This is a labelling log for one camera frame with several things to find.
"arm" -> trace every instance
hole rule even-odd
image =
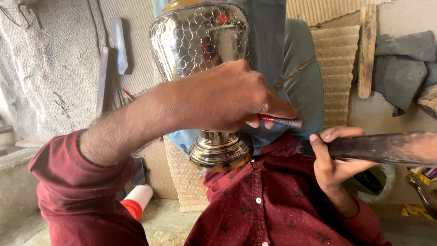
[[[338,137],[364,135],[359,127],[338,127],[312,134],[310,141],[316,154],[314,173],[317,183],[335,207],[342,225],[362,242],[370,245],[390,245],[379,228],[378,217],[363,201],[351,196],[342,182],[377,163],[362,160],[332,160],[324,142]]]
[[[265,78],[245,60],[159,84],[83,134],[82,154],[98,165],[115,164],[154,138],[181,129],[236,132],[245,122],[258,127],[256,113],[295,118]]]

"silver vase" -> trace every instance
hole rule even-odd
[[[249,61],[249,23],[227,1],[171,0],[151,25],[150,46],[163,82],[172,81],[226,61]],[[246,163],[253,147],[239,133],[201,130],[189,152],[197,169],[220,172]]]

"yellow packet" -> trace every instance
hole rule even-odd
[[[437,180],[437,168],[409,167],[408,170],[427,185]]]
[[[425,210],[424,207],[412,204],[402,204],[401,215],[403,216],[417,216],[427,220],[435,221]]]

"wooden plank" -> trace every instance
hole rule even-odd
[[[117,50],[118,74],[132,74],[132,51],[129,45],[128,23],[123,18],[111,18],[111,35]]]
[[[437,168],[437,132],[410,132],[340,137],[326,143],[332,158],[353,158],[378,163]],[[296,151],[315,156],[309,140]]]
[[[361,8],[360,45],[358,51],[358,97],[368,98],[372,90],[373,60],[376,43],[376,5]]]
[[[103,46],[100,54],[99,84],[97,86],[97,118],[109,110],[114,68],[115,49]]]

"maroon shirt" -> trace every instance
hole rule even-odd
[[[142,225],[115,199],[134,172],[132,159],[102,167],[78,149],[79,131],[53,138],[29,163],[52,245],[148,245]],[[284,134],[254,162],[207,173],[210,205],[186,245],[391,245],[370,207],[341,220],[317,185],[314,159],[295,154]]]

